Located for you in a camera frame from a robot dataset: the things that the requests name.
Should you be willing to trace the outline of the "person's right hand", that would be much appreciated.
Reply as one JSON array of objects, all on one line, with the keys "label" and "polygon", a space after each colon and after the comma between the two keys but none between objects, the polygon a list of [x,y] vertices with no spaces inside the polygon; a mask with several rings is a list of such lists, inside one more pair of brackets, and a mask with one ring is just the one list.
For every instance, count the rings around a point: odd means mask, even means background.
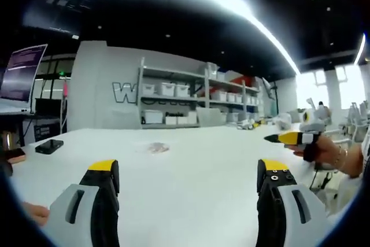
[{"label": "person's right hand", "polygon": [[302,157],[306,162],[329,164],[340,169],[346,151],[336,145],[329,137],[320,135],[315,144],[302,146],[288,146],[296,156]]}]

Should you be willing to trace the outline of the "person's left hand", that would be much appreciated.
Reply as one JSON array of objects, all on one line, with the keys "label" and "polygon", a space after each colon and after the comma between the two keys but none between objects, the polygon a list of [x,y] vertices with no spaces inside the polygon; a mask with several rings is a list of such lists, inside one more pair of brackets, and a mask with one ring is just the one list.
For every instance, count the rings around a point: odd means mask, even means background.
[{"label": "person's left hand", "polygon": [[34,205],[28,202],[22,202],[23,208],[27,212],[27,214],[32,218],[32,220],[40,226],[44,226],[50,215],[50,211],[48,208]]}]

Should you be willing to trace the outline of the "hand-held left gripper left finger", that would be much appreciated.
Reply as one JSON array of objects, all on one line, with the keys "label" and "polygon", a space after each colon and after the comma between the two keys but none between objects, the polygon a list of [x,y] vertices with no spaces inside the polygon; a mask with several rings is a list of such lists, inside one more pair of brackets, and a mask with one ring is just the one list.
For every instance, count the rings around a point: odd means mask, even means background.
[{"label": "hand-held left gripper left finger", "polygon": [[119,163],[98,161],[78,184],[50,205],[49,238],[55,246],[119,246]]}]

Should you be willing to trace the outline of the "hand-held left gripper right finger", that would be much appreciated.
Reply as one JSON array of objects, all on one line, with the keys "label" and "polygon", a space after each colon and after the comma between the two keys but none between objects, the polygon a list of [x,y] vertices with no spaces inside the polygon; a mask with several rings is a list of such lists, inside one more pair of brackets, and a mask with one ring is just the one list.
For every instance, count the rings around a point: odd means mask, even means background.
[{"label": "hand-held left gripper right finger", "polygon": [[330,231],[324,204],[285,164],[258,161],[257,194],[257,246],[320,246]]}]

